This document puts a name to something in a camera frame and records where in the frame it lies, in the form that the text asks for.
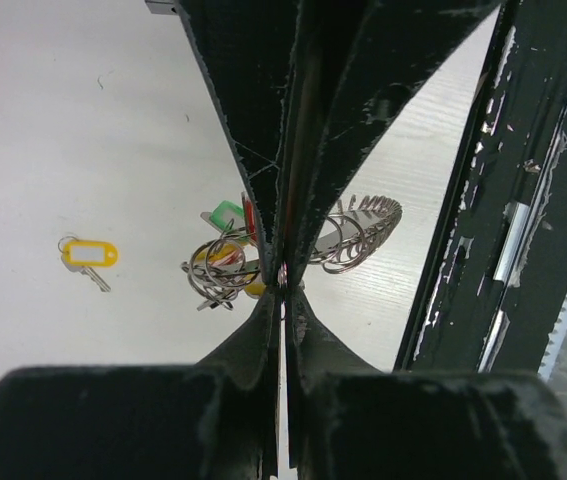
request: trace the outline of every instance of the key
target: key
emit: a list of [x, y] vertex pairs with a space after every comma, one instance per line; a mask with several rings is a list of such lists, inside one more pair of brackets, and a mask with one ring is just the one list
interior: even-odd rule
[[94, 283], [96, 283], [99, 286], [99, 289], [103, 292], [103, 293], [108, 293], [111, 292], [112, 289], [110, 288], [110, 286], [105, 282], [105, 280], [103, 280], [103, 278], [101, 278], [101, 276], [96, 273], [94, 271], [93, 268], [91, 267], [79, 267], [77, 265], [71, 265], [68, 262], [65, 261], [65, 257], [63, 255], [61, 255], [61, 262], [63, 262], [63, 265], [65, 265], [65, 268], [67, 268], [70, 272], [74, 273], [74, 272], [81, 272], [82, 275], [87, 275], [87, 277], [92, 280]]

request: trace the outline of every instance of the key tag label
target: key tag label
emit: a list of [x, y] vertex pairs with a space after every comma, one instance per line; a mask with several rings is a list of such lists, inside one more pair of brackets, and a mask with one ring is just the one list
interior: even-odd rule
[[108, 242], [71, 240], [63, 245], [63, 258], [77, 267], [111, 267], [118, 260], [119, 253]]

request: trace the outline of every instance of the metal spiral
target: metal spiral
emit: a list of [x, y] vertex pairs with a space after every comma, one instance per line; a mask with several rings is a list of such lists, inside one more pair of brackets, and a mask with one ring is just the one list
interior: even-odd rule
[[[330, 274], [347, 272], [378, 250], [401, 217], [401, 205], [388, 197], [368, 195], [356, 206], [352, 195], [347, 209], [339, 200], [326, 221], [334, 230], [317, 240], [309, 263]], [[232, 310], [239, 293], [260, 279], [259, 260], [248, 261], [245, 254], [249, 243], [245, 227], [234, 229], [230, 222], [220, 238], [201, 245], [181, 264], [190, 286], [206, 299], [199, 310], [217, 305]]]

